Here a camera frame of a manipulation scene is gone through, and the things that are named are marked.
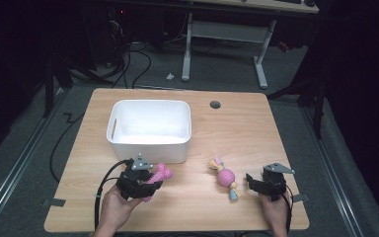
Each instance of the dark background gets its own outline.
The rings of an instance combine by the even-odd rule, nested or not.
[[[338,22],[330,18],[351,16],[357,6],[367,3],[320,1],[320,16],[328,20],[319,30],[304,25],[293,29],[295,22],[282,21],[272,42],[309,46],[293,84],[311,77],[323,79],[326,98],[345,142],[379,204],[379,1],[373,2],[351,21]],[[96,25],[87,21],[87,17],[101,20],[104,10],[84,17],[83,11],[72,5],[47,7],[37,3],[32,6],[28,1],[0,1],[0,142],[42,84],[45,64],[52,53],[63,54],[89,69],[113,57],[104,53],[110,48],[101,46],[109,45],[104,43],[109,39],[98,38],[105,34],[95,30],[104,29],[98,27],[98,21],[93,22]],[[161,45],[163,28],[176,30],[162,21],[181,15],[146,13],[146,19],[134,19],[134,31],[154,45]],[[296,93],[315,92],[303,88]]]

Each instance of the human hand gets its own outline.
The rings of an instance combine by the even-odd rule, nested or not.
[[[140,203],[140,198],[132,200],[124,199],[118,187],[113,186],[104,195],[100,224],[95,231],[94,237],[113,236]]]
[[[286,237],[288,236],[286,223],[288,207],[284,198],[271,201],[269,196],[258,194],[263,205],[263,212],[269,228],[272,231],[273,237]]]

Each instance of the wooden table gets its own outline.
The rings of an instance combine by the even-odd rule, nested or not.
[[[263,165],[279,162],[290,167],[266,96],[260,93],[97,89],[92,95],[76,141],[44,224],[49,232],[94,230],[97,188],[118,161],[106,139],[114,104],[126,99],[182,100],[189,104],[192,137],[189,156],[182,164],[168,165],[174,177],[164,182],[150,202],[139,205],[120,231],[236,231],[264,230],[268,226],[257,193],[250,191],[246,173],[261,178]],[[220,109],[210,107],[218,101]],[[228,188],[217,183],[208,160],[221,157],[236,175],[241,196],[231,201]],[[118,177],[123,166],[114,170]],[[298,188],[285,175],[293,193]],[[114,181],[107,182],[104,192]],[[309,220],[303,203],[293,207],[291,229],[306,229]]]

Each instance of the pink toy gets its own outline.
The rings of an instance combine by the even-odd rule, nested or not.
[[[237,199],[240,194],[236,191],[238,184],[235,182],[235,174],[231,170],[224,168],[224,163],[218,157],[210,160],[208,167],[217,170],[217,179],[221,186],[230,188],[230,199]]]
[[[150,178],[146,184],[153,184],[158,181],[164,181],[171,179],[173,176],[174,172],[172,170],[166,168],[165,164],[159,163],[156,166],[156,173]],[[148,202],[152,197],[144,197],[142,200],[144,202]]]

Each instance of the wire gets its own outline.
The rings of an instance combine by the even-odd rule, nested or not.
[[[177,34],[177,36],[174,39],[165,41],[165,43],[173,42],[173,41],[177,41],[177,40],[181,40],[181,39],[185,39],[185,37],[180,38],[180,36],[183,34],[184,28],[186,27],[186,22],[187,22],[188,17],[189,17],[189,14],[186,13],[186,17],[184,18],[183,26],[181,27],[180,32]]]
[[[53,146],[53,150],[51,151],[51,155],[50,155],[50,160],[49,160],[49,166],[50,166],[50,172],[51,172],[51,176],[54,178],[54,180],[57,182],[57,183],[60,183],[60,179],[57,178],[57,176],[55,175],[54,173],[54,170],[53,170],[53,157],[54,157],[54,153],[60,143],[60,141],[63,139],[64,135],[67,133],[67,131],[70,129],[70,127],[72,127],[79,119],[81,119],[83,116],[84,116],[85,113],[83,113],[82,115],[80,115],[79,117],[77,117],[75,120],[71,121],[69,126],[66,127],[66,129],[64,129],[63,133],[60,135],[60,137],[58,138],[57,142],[54,144]]]
[[[134,85],[135,85],[136,81],[137,81],[137,80],[138,80],[138,79],[139,79],[144,73],[146,73],[147,70],[149,70],[150,65],[152,65],[152,60],[150,59],[150,56],[148,56],[148,55],[147,55],[146,53],[144,53],[144,52],[141,52],[141,51],[131,51],[131,52],[140,53],[140,54],[146,56],[147,59],[149,59],[149,64],[147,65],[146,69],[144,69],[144,71],[143,71],[142,73],[140,73],[136,78],[134,78],[133,83],[131,84],[131,89],[134,89]]]
[[[231,43],[226,43],[229,41],[231,41],[231,40],[217,40],[216,43],[220,46],[231,47],[231,48],[240,48],[240,47],[245,46],[246,44],[253,44],[252,42],[247,42],[247,41],[239,42],[239,44],[237,44],[237,45],[233,45]]]
[[[106,182],[110,180],[118,180],[118,179],[119,179],[118,177],[112,177],[112,178],[106,179]]]
[[[288,190],[290,191],[290,196],[291,196],[291,210],[293,209],[293,205],[294,205],[294,200],[293,200],[293,191],[287,186],[285,185]]]
[[[122,56],[124,55],[125,51],[127,50],[128,46],[129,46],[128,42],[129,42],[130,37],[131,37],[131,34],[126,34],[122,38],[122,40],[118,41],[118,44],[120,44],[120,46],[116,46],[116,45],[114,46],[114,61],[115,61],[116,67],[113,71],[111,71],[105,75],[99,76],[99,75],[96,75],[95,73],[91,72],[90,70],[87,70],[85,68],[81,68],[81,67],[75,65],[75,66],[73,66],[73,68],[76,68],[76,70],[78,70],[80,73],[84,74],[85,77],[77,74],[75,71],[70,70],[71,76],[76,78],[76,79],[79,79],[79,80],[93,79],[94,81],[107,84],[107,81],[105,79],[110,78],[112,76],[115,76],[116,74],[121,72],[123,69],[124,62],[123,62]]]
[[[127,50],[127,55],[128,55],[127,65],[125,66],[125,68],[122,69],[122,73],[113,82],[112,88],[115,87],[116,83],[118,83],[118,81],[121,79],[121,77],[124,77],[124,86],[125,86],[125,89],[128,89],[127,80],[125,79],[125,72],[128,70],[128,67],[130,66],[130,47]]]
[[[191,44],[191,50],[194,51],[194,52],[200,52],[200,53],[207,53],[207,52],[210,52],[211,50],[213,50],[215,47],[216,47],[216,40],[215,39],[198,39],[198,40],[194,40],[193,42],[207,42],[207,43],[204,43],[204,45],[211,45],[211,48],[207,49],[207,50],[197,50],[194,48],[194,46],[192,46],[194,43]]]
[[[287,197],[285,196],[285,194],[283,194],[280,190],[279,190],[279,188],[276,186],[276,184],[274,184],[273,183],[273,181],[270,179],[270,178],[268,178],[268,180],[269,180],[269,182],[273,185],[273,187],[278,191],[278,193],[279,193],[279,195],[280,196],[282,196],[282,198],[284,198],[284,201],[285,201],[285,203],[287,204],[287,221],[286,221],[286,223],[285,223],[285,225],[286,225],[286,229],[287,229],[287,234],[288,234],[288,232],[289,232],[289,230],[290,230],[290,225],[291,225],[291,216],[292,216],[292,205],[290,205],[290,203],[289,203],[289,201],[288,201],[288,199],[287,199]]]
[[[103,180],[101,181],[101,184],[100,186],[98,187],[98,191],[97,191],[97,194],[95,195],[95,208],[94,208],[94,215],[95,215],[95,229],[97,229],[99,223],[100,223],[100,202],[101,202],[101,195],[103,193],[103,186],[104,184],[106,183],[106,181],[108,180],[111,180],[109,179],[109,175],[111,174],[111,172],[116,168],[118,167],[119,165],[121,164],[125,164],[129,162],[129,160],[122,160],[122,161],[118,161],[115,165],[113,165],[109,171],[106,173],[106,175],[104,176]]]
[[[267,231],[244,231],[242,232],[239,237],[243,237],[245,236],[246,234],[251,234],[251,233],[255,233],[255,234],[264,234],[266,236],[272,236],[269,232]]]

